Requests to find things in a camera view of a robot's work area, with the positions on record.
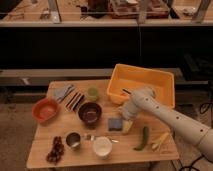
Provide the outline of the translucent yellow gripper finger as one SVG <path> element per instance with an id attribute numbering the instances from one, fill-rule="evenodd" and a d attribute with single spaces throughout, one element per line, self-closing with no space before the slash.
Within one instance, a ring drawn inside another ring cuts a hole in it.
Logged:
<path id="1" fill-rule="evenodd" d="M 117 110 L 118 110 L 118 114 L 123 115 L 122 107 L 118 107 Z"/>
<path id="2" fill-rule="evenodd" d="M 133 125 L 132 120 L 124 120 L 123 121 L 122 133 L 127 134 L 129 132 L 129 130 L 131 129 L 132 125 Z"/>

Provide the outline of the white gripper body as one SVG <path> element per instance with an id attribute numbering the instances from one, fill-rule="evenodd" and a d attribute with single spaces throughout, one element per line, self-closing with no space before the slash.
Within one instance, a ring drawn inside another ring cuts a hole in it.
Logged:
<path id="1" fill-rule="evenodd" d="M 133 120 L 138 112 L 139 108 L 132 101 L 126 101 L 121 106 L 122 117 L 126 120 Z"/>

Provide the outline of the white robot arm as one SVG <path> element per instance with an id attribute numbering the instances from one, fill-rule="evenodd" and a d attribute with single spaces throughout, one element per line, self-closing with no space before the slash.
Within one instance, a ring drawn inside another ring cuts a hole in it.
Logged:
<path id="1" fill-rule="evenodd" d="M 144 87 L 128 91 L 128 100 L 122 105 L 122 116 L 133 120 L 140 112 L 148 112 L 170 126 L 188 143 L 196 147 L 204 157 L 213 163 L 213 129 L 198 122 L 155 99 L 155 91 Z"/>

